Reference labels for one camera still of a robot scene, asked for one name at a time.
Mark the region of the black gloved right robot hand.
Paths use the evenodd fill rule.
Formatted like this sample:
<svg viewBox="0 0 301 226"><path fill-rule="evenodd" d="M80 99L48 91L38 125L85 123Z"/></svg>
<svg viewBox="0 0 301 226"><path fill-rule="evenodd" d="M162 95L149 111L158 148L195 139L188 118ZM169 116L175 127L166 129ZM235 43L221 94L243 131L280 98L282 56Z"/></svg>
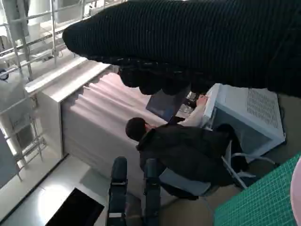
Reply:
<svg viewBox="0 0 301 226"><path fill-rule="evenodd" d="M301 95L298 0L129 0L65 28L73 53L145 95L216 83Z"/></svg>

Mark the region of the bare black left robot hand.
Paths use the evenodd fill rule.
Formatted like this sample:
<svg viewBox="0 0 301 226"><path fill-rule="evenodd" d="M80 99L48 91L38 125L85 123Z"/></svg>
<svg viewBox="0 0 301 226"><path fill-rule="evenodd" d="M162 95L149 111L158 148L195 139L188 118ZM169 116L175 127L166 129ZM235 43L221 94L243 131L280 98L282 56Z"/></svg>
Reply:
<svg viewBox="0 0 301 226"><path fill-rule="evenodd" d="M143 223L145 226L159 226L161 207L160 179L157 173L157 161L148 159L144 170L145 209ZM126 226L127 207L127 159L115 159L111 170L111 183L108 192L107 226Z"/></svg>

